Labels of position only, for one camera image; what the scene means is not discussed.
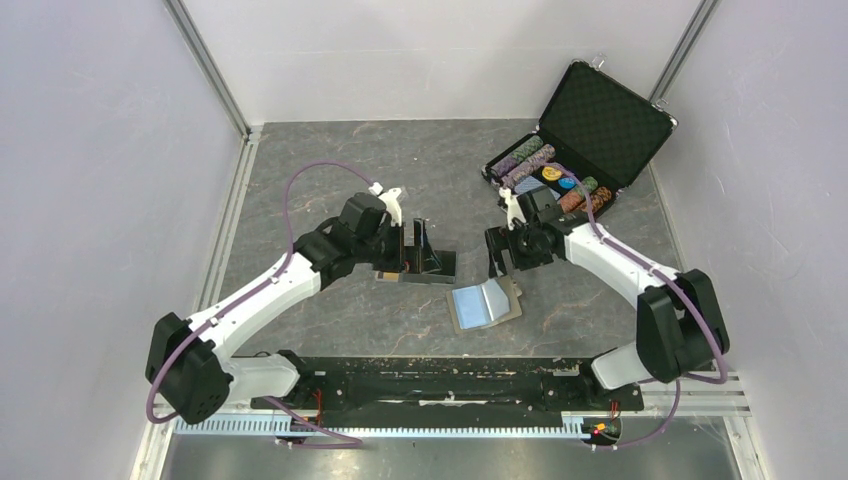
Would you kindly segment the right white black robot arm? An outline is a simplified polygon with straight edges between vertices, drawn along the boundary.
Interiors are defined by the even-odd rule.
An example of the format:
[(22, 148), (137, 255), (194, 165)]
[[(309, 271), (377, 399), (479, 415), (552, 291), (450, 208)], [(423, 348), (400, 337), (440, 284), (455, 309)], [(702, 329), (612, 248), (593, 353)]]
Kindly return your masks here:
[(635, 340), (593, 358), (579, 378), (585, 405), (602, 408), (619, 388), (642, 381), (702, 380), (700, 371), (710, 363), (718, 368), (712, 383), (726, 381), (730, 340), (706, 273), (679, 272), (649, 259), (608, 233), (593, 214), (563, 212), (546, 187), (521, 195), (502, 188), (499, 195), (506, 223), (485, 233), (490, 277), (561, 259), (592, 273), (636, 311)]

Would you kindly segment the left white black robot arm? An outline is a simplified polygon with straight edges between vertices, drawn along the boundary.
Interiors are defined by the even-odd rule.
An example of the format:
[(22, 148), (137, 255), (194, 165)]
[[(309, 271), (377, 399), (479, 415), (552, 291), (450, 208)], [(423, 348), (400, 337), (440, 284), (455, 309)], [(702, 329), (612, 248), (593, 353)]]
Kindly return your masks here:
[(306, 405), (313, 379), (282, 354), (240, 357), (241, 346), (297, 303), (349, 275), (358, 264), (384, 273), (436, 274), (450, 253), (429, 242), (426, 224), (413, 221), (413, 242), (405, 242), (399, 188), (382, 194), (357, 193), (341, 213), (301, 235), (268, 270), (229, 297), (186, 319), (169, 313), (151, 339), (145, 376), (150, 422), (158, 396), (176, 417), (197, 424), (228, 402), (275, 397), (290, 407)]

